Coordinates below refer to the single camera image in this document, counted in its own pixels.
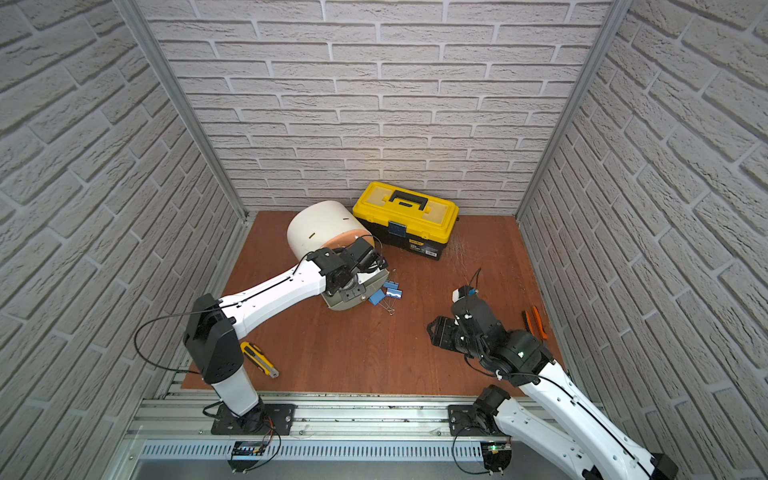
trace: black mounting plate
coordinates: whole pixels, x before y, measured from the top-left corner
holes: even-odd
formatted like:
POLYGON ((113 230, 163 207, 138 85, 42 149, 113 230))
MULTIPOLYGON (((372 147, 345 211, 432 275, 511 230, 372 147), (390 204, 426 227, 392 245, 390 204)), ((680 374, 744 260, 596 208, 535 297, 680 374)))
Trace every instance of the black mounting plate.
MULTIPOLYGON (((293 413, 296 406, 292 403, 265 403, 264 414, 272 419, 275 431, 288 436, 293 424, 293 413)), ((222 403, 216 414, 213 426, 210 427, 211 435, 264 435, 270 430, 265 424, 253 432, 246 432, 240 424, 240 419, 232 415, 232 412, 222 403)))
POLYGON ((475 426, 474 405, 449 405, 448 420, 451 426, 451 437, 455 437, 457 433, 460 437, 487 435, 486 432, 475 426))

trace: toolbox latch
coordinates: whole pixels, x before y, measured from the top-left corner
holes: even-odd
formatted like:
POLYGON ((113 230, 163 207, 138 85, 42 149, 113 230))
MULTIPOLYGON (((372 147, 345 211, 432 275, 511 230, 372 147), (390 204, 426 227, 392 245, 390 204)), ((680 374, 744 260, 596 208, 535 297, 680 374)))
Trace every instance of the toolbox latch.
POLYGON ((406 226, 401 225, 400 223, 389 222, 387 230, 389 230, 392 235, 397 235, 398 237, 405 238, 406 236, 406 226))

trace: toolbox label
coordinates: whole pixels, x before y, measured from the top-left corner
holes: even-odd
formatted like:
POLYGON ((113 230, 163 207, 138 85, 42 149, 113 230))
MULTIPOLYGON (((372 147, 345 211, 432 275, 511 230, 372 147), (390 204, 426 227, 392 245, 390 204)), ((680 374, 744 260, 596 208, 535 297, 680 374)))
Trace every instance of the toolbox label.
POLYGON ((435 250, 434 248, 427 247, 426 245, 424 245, 423 247, 420 247, 418 245, 414 245, 413 243, 411 243, 410 247, 411 247, 411 250, 415 250, 417 252, 424 253, 425 255, 429 255, 431 257, 437 258, 437 250, 435 250))

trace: toolbox lid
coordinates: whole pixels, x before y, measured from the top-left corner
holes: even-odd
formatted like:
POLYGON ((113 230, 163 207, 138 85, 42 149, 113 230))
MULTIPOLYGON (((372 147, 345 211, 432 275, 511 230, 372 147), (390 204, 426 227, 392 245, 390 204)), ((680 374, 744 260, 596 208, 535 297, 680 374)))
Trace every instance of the toolbox lid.
POLYGON ((420 194, 381 182, 372 182, 352 212, 355 217, 387 227, 390 222, 406 227, 406 233, 426 240, 448 243, 458 216, 451 201, 420 194))

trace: toolbox handle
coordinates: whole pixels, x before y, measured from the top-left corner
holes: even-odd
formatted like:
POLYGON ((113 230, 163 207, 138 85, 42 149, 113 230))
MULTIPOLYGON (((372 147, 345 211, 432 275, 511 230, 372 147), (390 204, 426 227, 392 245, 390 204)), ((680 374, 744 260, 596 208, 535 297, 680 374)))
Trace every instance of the toolbox handle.
MULTIPOLYGON (((407 200, 408 202, 413 202, 414 204, 418 204, 419 210, 424 210, 424 207, 427 206, 427 202, 429 202, 429 198, 427 197, 422 197, 421 195, 409 194, 408 192, 404 192, 402 190, 395 190, 395 193, 392 194, 392 197, 389 199, 389 201, 393 202, 397 198, 401 198, 403 200, 407 200)), ((401 205, 410 207, 410 205, 407 205, 404 203, 401 203, 401 205)))

